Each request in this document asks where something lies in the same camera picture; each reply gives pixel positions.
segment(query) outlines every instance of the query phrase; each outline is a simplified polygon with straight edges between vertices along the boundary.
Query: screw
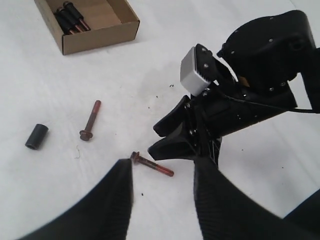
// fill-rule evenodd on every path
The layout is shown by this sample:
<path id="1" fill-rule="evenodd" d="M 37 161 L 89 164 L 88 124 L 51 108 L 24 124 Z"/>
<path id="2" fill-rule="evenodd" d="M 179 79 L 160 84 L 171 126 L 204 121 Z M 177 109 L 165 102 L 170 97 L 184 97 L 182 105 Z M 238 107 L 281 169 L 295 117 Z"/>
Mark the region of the screw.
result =
<path id="1" fill-rule="evenodd" d="M 76 28 L 80 33 L 83 33 L 84 31 L 79 26 L 79 20 L 76 19 L 71 13 L 69 13 L 66 9 L 63 7 L 59 7 L 56 10 L 57 14 L 60 14 L 65 20 L 67 20 L 74 28 Z"/>
<path id="2" fill-rule="evenodd" d="M 95 123 L 97 114 L 99 112 L 100 106 L 101 106 L 101 101 L 100 100 L 95 101 L 91 115 L 90 115 L 89 120 L 85 126 L 85 129 L 80 131 L 80 139 L 81 140 L 89 141 L 94 136 L 92 134 L 91 130 L 92 130 L 92 127 L 94 126 L 94 123 Z"/>
<path id="3" fill-rule="evenodd" d="M 159 164 L 156 164 L 155 162 L 153 161 L 150 161 L 142 156 L 140 156 L 140 153 L 139 152 L 133 152 L 131 154 L 131 157 L 130 159 L 136 164 L 136 163 L 140 163 L 142 165 L 145 165 L 151 169 L 154 169 L 162 174 L 165 174 L 169 177 L 173 177 L 174 176 L 174 171 L 164 167 L 164 166 L 160 166 Z"/>
<path id="4" fill-rule="evenodd" d="M 88 24 L 85 22 L 84 16 L 76 9 L 74 4 L 70 1 L 65 1 L 63 3 L 64 8 L 69 11 L 78 21 L 81 23 L 81 25 L 84 27 L 86 31 L 90 31 L 91 28 L 88 26 Z"/>

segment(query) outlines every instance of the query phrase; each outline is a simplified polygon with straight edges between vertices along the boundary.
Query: robotic arm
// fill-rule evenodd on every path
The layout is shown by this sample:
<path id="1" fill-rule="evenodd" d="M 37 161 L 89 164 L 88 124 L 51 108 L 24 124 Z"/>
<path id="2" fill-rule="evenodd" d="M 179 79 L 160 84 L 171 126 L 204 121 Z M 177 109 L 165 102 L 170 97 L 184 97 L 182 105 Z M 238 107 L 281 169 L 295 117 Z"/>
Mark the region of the robotic arm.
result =
<path id="1" fill-rule="evenodd" d="M 238 81 L 206 47 L 192 47 L 180 69 L 180 82 L 191 96 L 154 126 L 164 137 L 148 150 L 155 160 L 209 156 L 218 165 L 222 137 L 287 111 L 320 113 L 320 50 L 302 11 L 244 24 L 217 56 Z M 298 73 L 312 109 L 296 108 L 288 82 Z"/>
<path id="2" fill-rule="evenodd" d="M 191 93 L 153 129 L 164 137 L 148 151 L 155 160 L 195 164 L 194 201 L 204 240 L 320 239 L 320 190 L 280 219 L 237 189 L 219 170 L 222 137 L 287 111 L 320 113 L 320 50 L 298 10 L 252 20 L 235 30 L 217 56 L 203 45 L 181 62 Z M 312 109 L 297 109 L 288 85 L 301 73 Z"/>

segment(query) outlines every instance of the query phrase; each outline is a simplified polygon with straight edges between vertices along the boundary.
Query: black cable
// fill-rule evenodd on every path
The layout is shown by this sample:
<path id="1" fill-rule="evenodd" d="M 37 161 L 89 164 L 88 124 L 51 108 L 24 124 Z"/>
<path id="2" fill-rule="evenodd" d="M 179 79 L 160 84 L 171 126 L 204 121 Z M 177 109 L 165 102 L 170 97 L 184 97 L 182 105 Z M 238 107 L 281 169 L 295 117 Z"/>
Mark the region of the black cable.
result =
<path id="1" fill-rule="evenodd" d="M 320 110 L 313 110 L 313 109 L 299 109 L 299 108 L 284 108 L 280 106 L 272 106 L 272 105 L 267 105 L 259 102 L 254 102 L 254 101 L 248 101 L 248 100 L 243 100 L 243 99 L 238 99 L 234 98 L 232 96 L 227 96 L 223 92 L 220 92 L 224 98 L 227 98 L 231 101 L 237 102 L 237 103 L 242 103 L 242 104 L 252 104 L 260 107 L 265 107 L 265 108 L 272 108 L 272 109 L 277 109 L 285 112 L 293 112 L 293 113 L 302 113 L 302 114 L 320 114 Z"/>

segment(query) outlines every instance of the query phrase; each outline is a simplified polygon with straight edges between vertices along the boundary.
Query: bolt head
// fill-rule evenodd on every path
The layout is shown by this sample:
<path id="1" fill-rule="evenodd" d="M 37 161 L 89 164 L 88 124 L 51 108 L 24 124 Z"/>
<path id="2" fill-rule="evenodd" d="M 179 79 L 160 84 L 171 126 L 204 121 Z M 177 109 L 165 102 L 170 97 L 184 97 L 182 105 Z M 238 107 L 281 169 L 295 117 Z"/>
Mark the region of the bolt head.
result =
<path id="1" fill-rule="evenodd" d="M 92 134 L 92 132 L 86 131 L 86 130 L 82 130 L 80 131 L 80 139 L 83 141 L 89 141 L 94 135 Z"/>
<path id="2" fill-rule="evenodd" d="M 134 164 L 138 164 L 139 163 L 138 162 L 139 155 L 140 155 L 140 153 L 139 152 L 135 152 L 135 151 L 131 154 L 130 159 Z"/>

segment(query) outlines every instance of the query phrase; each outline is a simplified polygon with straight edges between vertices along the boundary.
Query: hex flange bolt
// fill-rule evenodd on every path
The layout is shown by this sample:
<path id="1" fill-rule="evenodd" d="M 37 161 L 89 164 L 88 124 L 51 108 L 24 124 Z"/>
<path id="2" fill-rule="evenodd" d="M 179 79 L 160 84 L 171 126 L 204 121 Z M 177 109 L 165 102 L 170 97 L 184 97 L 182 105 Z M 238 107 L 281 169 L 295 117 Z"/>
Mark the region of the hex flange bolt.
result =
<path id="1" fill-rule="evenodd" d="M 91 30 L 89 25 L 85 22 L 84 16 L 78 11 L 78 9 L 76 9 L 72 2 L 65 1 L 63 3 L 63 6 L 70 14 L 72 14 L 76 19 L 78 19 L 78 21 L 81 23 L 81 25 L 84 27 L 86 31 Z"/>

